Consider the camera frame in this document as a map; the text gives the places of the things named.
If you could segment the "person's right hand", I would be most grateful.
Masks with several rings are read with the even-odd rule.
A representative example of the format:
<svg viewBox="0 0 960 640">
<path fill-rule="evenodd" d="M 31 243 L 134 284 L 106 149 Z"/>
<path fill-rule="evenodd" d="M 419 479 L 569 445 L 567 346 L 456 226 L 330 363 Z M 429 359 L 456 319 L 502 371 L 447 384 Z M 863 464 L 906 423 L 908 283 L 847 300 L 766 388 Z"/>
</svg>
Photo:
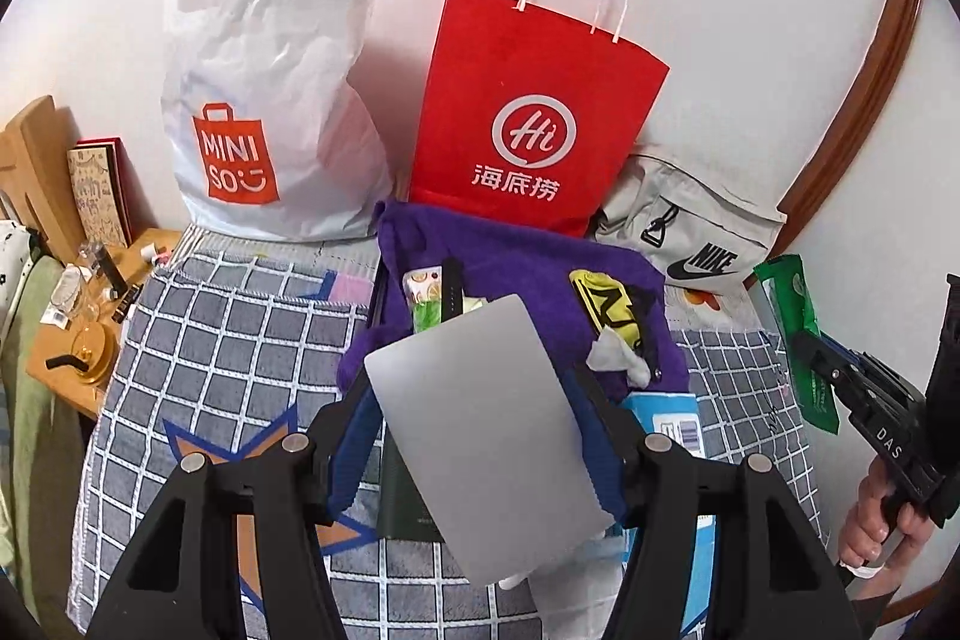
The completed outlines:
<svg viewBox="0 0 960 640">
<path fill-rule="evenodd" d="M 844 565 L 866 567 L 877 562 L 882 546 L 892 534 L 892 525 L 884 518 L 882 503 L 893 494 L 893 489 L 895 486 L 890 482 L 884 460 L 876 456 L 867 476 L 859 484 L 856 503 L 839 532 L 838 555 Z M 901 541 L 885 560 L 884 569 L 905 575 L 931 539 L 934 523 L 911 503 L 905 503 L 898 512 L 896 531 L 901 534 Z"/>
</svg>

